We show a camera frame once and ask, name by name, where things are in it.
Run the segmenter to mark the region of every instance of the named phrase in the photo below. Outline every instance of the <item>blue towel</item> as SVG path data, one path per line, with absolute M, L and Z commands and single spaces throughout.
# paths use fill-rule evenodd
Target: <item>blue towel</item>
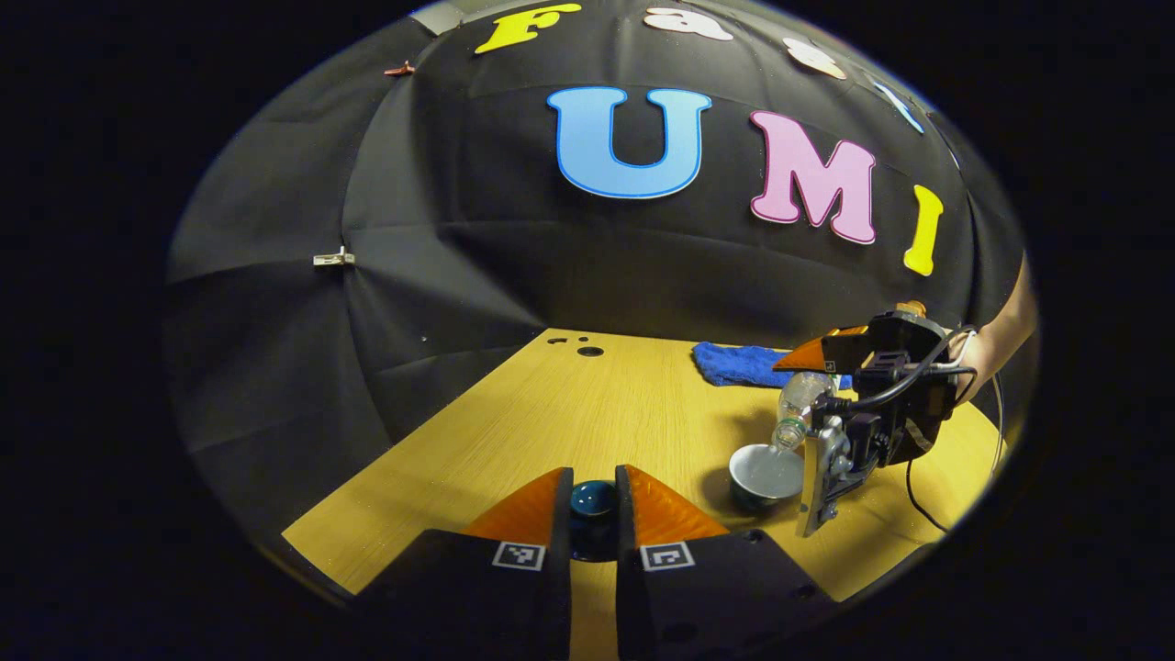
M 714 386 L 767 386 L 783 389 L 794 372 L 771 370 L 790 352 L 777 352 L 766 348 L 719 348 L 701 343 L 693 348 L 693 363 L 706 382 Z M 840 389 L 853 385 L 853 378 L 840 378 Z

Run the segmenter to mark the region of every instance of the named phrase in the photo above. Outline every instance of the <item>plastic bottle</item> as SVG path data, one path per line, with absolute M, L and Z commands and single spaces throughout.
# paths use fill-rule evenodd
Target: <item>plastic bottle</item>
M 798 372 L 788 379 L 779 393 L 776 410 L 776 431 L 771 445 L 780 450 L 794 451 L 804 443 L 804 436 L 812 426 L 812 403 L 820 393 L 837 394 L 837 384 L 821 372 Z

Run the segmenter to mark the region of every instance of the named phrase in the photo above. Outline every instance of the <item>wooden table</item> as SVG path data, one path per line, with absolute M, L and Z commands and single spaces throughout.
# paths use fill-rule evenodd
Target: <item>wooden table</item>
M 557 338 L 568 342 L 548 343 Z M 622 464 L 732 531 L 765 530 L 837 600 L 942 535 L 911 505 L 905 465 L 875 471 L 807 539 L 795 535 L 798 497 L 763 518 L 734 510 L 727 461 L 768 443 L 779 391 L 711 386 L 693 364 L 696 344 L 548 329 L 283 535 L 357 593 L 425 528 L 459 531 L 552 468 L 573 468 L 579 483 L 611 480 Z M 579 356 L 588 346 L 604 355 Z M 996 436 L 965 405 L 914 464 L 914 494 L 940 524 L 955 524 L 983 491 Z M 572 562 L 571 581 L 571 657 L 616 659 L 616 565 Z

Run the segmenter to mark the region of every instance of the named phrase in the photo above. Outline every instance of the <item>pink letter m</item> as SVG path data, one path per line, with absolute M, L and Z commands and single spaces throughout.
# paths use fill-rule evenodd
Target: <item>pink letter m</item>
M 756 110 L 751 121 L 763 129 L 767 143 L 767 176 L 763 195 L 751 201 L 754 215 L 772 222 L 795 222 L 800 209 L 792 203 L 792 178 L 813 227 L 824 223 L 832 203 L 840 197 L 840 213 L 832 216 L 832 230 L 858 243 L 877 237 L 870 218 L 873 207 L 871 175 L 877 158 L 860 144 L 841 140 L 828 158 L 820 162 L 804 128 L 792 119 Z

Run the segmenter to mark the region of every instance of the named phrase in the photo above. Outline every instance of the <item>blue letter u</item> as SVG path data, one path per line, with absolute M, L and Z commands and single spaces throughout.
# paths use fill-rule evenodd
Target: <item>blue letter u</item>
M 649 100 L 665 114 L 665 154 L 646 166 L 617 160 L 612 109 L 629 95 L 615 87 L 576 87 L 546 97 L 559 112 L 556 153 L 568 181 L 605 197 L 660 197 L 685 188 L 701 167 L 701 110 L 710 96 L 653 89 Z

